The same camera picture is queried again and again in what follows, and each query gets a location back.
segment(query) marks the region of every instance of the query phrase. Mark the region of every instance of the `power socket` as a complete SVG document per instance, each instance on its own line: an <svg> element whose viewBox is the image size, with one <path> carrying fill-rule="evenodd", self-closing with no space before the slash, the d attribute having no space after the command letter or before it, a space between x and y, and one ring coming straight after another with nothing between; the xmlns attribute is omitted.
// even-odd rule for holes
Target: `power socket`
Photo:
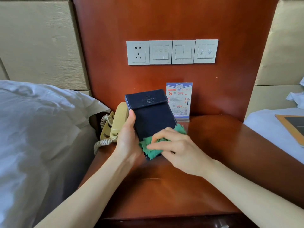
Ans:
<svg viewBox="0 0 304 228"><path fill-rule="evenodd" d="M149 65L149 41L127 41L128 65Z"/></svg>

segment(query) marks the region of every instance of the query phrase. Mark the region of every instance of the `telephone handset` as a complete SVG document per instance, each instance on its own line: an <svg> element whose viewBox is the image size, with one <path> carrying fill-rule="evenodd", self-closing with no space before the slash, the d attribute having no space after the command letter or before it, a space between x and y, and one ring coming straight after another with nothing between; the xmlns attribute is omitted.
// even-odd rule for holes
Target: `telephone handset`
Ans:
<svg viewBox="0 0 304 228"><path fill-rule="evenodd" d="M100 127L102 132L100 134L100 141L94 145L94 154L96 155L99 147L106 146L112 142L117 142L119 132L129 116L129 109L126 102L121 102L110 115L105 115L101 119Z"/></svg>

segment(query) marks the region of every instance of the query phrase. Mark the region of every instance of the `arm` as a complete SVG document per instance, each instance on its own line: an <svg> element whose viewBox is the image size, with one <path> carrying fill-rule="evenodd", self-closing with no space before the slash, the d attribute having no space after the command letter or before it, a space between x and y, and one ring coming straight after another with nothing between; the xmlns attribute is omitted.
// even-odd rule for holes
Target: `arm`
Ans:
<svg viewBox="0 0 304 228"><path fill-rule="evenodd" d="M76 192L61 203L35 228L93 227L116 188L140 155L134 131L135 114L130 115L120 131L116 149L103 166Z"/></svg>
<svg viewBox="0 0 304 228"><path fill-rule="evenodd" d="M155 143L163 137L171 142ZM303 209L211 159L189 136L166 128L153 136L147 148L163 150L175 167L205 178L260 228L303 227Z"/></svg>

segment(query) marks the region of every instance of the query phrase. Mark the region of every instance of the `white switch panel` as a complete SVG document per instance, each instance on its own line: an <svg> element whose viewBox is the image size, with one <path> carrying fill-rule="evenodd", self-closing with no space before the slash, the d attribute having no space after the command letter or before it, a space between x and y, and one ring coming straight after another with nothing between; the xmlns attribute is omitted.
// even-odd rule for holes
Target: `white switch panel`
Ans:
<svg viewBox="0 0 304 228"><path fill-rule="evenodd" d="M174 40L172 64L193 64L195 40Z"/></svg>
<svg viewBox="0 0 304 228"><path fill-rule="evenodd" d="M149 41L127 41L128 65L149 65L149 50Z"/></svg>
<svg viewBox="0 0 304 228"><path fill-rule="evenodd" d="M196 39L194 63L215 63L218 39Z"/></svg>
<svg viewBox="0 0 304 228"><path fill-rule="evenodd" d="M172 41L150 41L150 65L171 64Z"/></svg>

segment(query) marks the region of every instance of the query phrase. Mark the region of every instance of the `cleaning cloth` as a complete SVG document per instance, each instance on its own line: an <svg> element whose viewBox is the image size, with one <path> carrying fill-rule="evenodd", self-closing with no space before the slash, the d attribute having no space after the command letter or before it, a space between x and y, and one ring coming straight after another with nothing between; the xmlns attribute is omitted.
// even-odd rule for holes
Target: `cleaning cloth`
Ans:
<svg viewBox="0 0 304 228"><path fill-rule="evenodd" d="M177 132L181 133L181 134L187 134L184 127L180 124L177 124L174 128L174 130L176 130ZM161 152L163 152L162 150L158 150L158 149L148 149L147 145L151 144L152 141L152 137L148 137L148 138L144 138L143 141L139 142L139 145L141 146L141 148L143 149L143 152L150 158L153 159L155 158L157 155L159 155ZM165 138L161 138L158 139L157 142L160 141L170 141L167 140Z"/></svg>

